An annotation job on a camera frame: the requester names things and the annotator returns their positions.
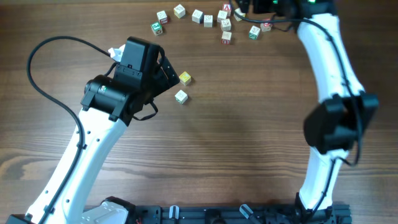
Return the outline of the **white green wooden block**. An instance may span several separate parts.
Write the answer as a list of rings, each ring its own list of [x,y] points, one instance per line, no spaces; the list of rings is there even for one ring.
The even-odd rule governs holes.
[[[179,90],[175,94],[175,99],[182,105],[188,100],[188,95],[183,90]]]

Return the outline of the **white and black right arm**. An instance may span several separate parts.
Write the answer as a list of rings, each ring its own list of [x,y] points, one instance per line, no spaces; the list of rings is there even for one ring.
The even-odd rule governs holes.
[[[379,106],[366,93],[351,67],[332,0],[236,1],[239,9],[255,14],[273,12],[269,23],[290,23],[307,52],[318,91],[319,105],[306,117],[303,130],[310,146],[298,204],[305,218],[331,207],[335,181],[342,164],[354,167],[362,151],[363,134]]]

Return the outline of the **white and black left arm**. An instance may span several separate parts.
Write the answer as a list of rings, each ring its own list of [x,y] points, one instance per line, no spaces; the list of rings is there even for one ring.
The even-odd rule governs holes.
[[[81,110],[73,113],[73,136],[36,201],[8,223],[137,223],[133,204],[117,197],[85,209],[86,200],[110,150],[145,105],[175,86],[178,76],[163,48],[130,37],[110,49],[111,68],[87,82]]]

